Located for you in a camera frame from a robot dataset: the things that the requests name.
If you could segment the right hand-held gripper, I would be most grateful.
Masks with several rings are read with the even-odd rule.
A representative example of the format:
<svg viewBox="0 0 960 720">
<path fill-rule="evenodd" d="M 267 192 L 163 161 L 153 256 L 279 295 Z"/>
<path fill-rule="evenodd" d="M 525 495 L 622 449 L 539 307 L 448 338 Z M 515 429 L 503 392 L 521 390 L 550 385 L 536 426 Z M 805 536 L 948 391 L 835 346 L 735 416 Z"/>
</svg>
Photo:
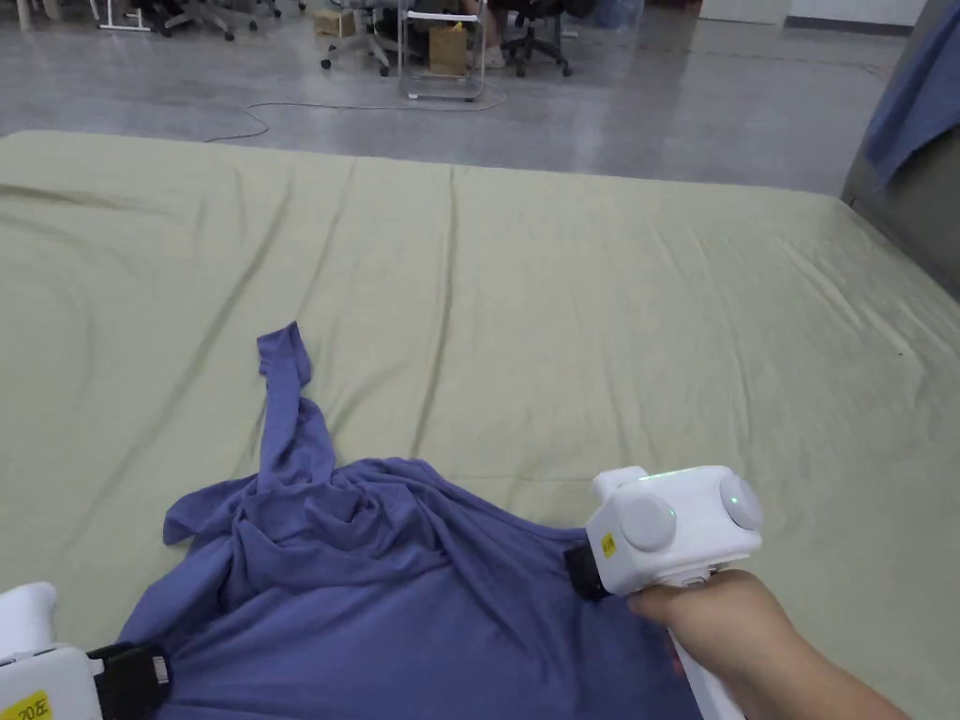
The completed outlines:
<svg viewBox="0 0 960 720">
<path fill-rule="evenodd" d="M 759 498 L 724 466 L 605 471 L 592 492 L 598 507 L 585 542 L 564 553 L 574 591 L 590 602 L 705 583 L 762 544 Z"/>
</svg>

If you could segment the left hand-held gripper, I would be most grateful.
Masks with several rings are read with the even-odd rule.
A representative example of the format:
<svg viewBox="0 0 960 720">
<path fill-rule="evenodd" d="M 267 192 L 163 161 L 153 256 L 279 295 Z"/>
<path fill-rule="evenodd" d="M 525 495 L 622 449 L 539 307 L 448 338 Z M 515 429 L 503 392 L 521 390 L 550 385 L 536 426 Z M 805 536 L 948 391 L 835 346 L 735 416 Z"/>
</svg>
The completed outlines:
<svg viewBox="0 0 960 720">
<path fill-rule="evenodd" d="M 1 594 L 1 716 L 4 719 L 149 719 L 173 676 L 155 643 L 84 651 L 58 641 L 58 596 L 50 583 Z"/>
</svg>

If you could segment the person's right hand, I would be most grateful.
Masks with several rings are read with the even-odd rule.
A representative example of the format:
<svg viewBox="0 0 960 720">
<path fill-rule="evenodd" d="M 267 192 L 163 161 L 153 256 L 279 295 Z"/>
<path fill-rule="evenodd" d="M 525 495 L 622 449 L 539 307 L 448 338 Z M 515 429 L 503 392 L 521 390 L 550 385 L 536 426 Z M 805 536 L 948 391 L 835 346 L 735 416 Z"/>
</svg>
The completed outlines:
<svg viewBox="0 0 960 720">
<path fill-rule="evenodd" d="M 769 684 L 808 650 L 774 594 L 743 570 L 721 571 L 684 588 L 651 586 L 629 595 L 627 604 L 666 627 L 731 691 Z"/>
</svg>

